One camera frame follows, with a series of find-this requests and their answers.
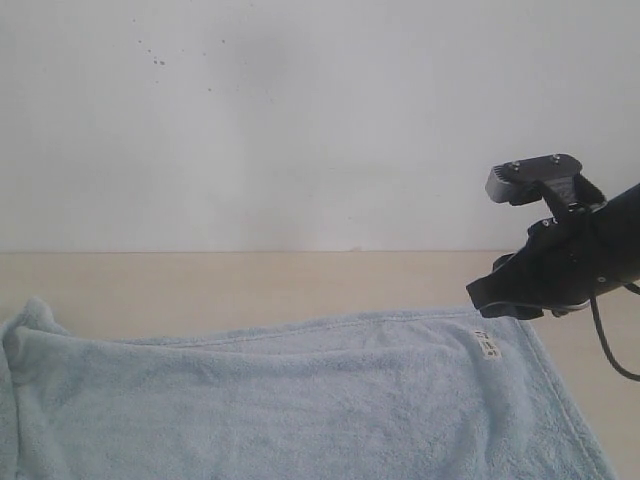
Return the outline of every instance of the towel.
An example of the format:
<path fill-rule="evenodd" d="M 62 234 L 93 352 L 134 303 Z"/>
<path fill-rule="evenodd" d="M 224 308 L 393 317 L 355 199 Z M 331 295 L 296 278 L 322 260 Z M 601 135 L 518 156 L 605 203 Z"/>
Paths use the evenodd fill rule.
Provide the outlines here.
<path fill-rule="evenodd" d="M 0 479 L 613 479 L 528 323 L 363 313 L 202 338 L 0 331 Z"/>

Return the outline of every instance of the terry cloth fabric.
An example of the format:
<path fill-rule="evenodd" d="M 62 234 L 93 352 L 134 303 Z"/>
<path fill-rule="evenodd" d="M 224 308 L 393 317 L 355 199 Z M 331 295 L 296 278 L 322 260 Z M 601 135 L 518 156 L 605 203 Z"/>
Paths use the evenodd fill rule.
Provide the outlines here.
<path fill-rule="evenodd" d="M 0 479 L 614 478 L 528 323 L 367 313 L 203 338 L 0 331 Z"/>

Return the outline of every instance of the table surface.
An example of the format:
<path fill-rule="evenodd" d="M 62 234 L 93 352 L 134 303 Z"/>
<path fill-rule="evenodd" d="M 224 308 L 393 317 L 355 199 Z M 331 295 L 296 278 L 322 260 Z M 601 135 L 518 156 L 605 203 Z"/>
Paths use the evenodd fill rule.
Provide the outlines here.
<path fill-rule="evenodd" d="M 37 295 L 77 336 L 193 336 L 331 314 L 468 305 L 499 252 L 5 254 L 0 315 Z M 601 302 L 620 360 L 640 371 L 638 297 Z M 640 472 L 640 384 L 604 358 L 588 311 L 535 320 L 621 479 Z"/>

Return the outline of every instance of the towel label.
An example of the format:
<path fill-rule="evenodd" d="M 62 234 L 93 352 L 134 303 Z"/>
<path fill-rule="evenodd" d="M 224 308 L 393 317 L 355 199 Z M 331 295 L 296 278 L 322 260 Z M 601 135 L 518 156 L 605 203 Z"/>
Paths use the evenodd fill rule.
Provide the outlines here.
<path fill-rule="evenodd" d="M 502 352 L 500 352 L 496 342 L 493 341 L 493 338 L 491 338 L 487 332 L 474 330 L 473 334 L 475 335 L 476 340 L 478 340 L 480 348 L 482 348 L 484 358 L 502 358 Z"/>

